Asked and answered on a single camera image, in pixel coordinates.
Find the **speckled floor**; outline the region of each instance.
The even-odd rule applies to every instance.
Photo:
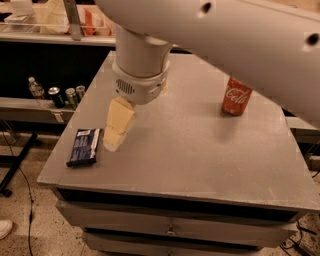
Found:
[[[13,151],[17,155],[27,141],[27,136],[21,136],[14,145]],[[82,241],[82,230],[71,227],[55,208],[56,198],[46,187],[36,183],[37,177],[49,157],[57,136],[40,136],[43,144],[39,147],[33,146],[23,161],[21,169],[27,176],[32,197],[34,199],[34,219],[31,227],[31,247],[33,255],[39,256],[98,256],[110,255],[90,250]],[[0,134],[0,153],[10,154],[10,150]],[[0,169],[0,179],[5,169]],[[320,175],[315,179],[320,193]],[[28,249],[28,225],[30,199],[27,183],[18,171],[8,186],[12,190],[11,197],[0,196],[0,219],[11,219],[14,222],[14,229],[5,239],[0,240],[0,256],[26,256]],[[303,232],[302,243],[306,244],[313,252],[313,255],[320,255],[320,218],[316,214],[308,214],[300,220],[300,225],[308,228],[319,235],[312,235]],[[300,235],[293,237],[298,241]],[[302,255],[294,249],[289,249],[290,255]],[[258,255],[287,255],[280,248],[262,249]]]

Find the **chocolate bar wrapper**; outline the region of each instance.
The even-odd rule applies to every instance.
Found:
[[[96,163],[96,152],[101,129],[78,129],[68,167]]]

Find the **shoe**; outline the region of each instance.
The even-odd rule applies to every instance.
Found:
[[[12,228],[13,223],[11,220],[0,220],[0,239],[3,239],[9,235]]]

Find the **table drawer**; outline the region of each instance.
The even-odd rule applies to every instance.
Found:
[[[83,232],[83,240],[90,249],[111,253],[128,253],[145,256],[257,256],[258,252],[247,249],[218,247],[214,244],[190,243],[152,239],[143,236],[127,236],[121,232],[89,233]]]
[[[58,201],[56,206],[73,226],[228,244],[276,247],[296,232],[294,224],[266,220],[95,203]]]

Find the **red can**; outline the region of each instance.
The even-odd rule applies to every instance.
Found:
[[[242,115],[250,99],[252,89],[230,77],[222,108],[232,115]]]

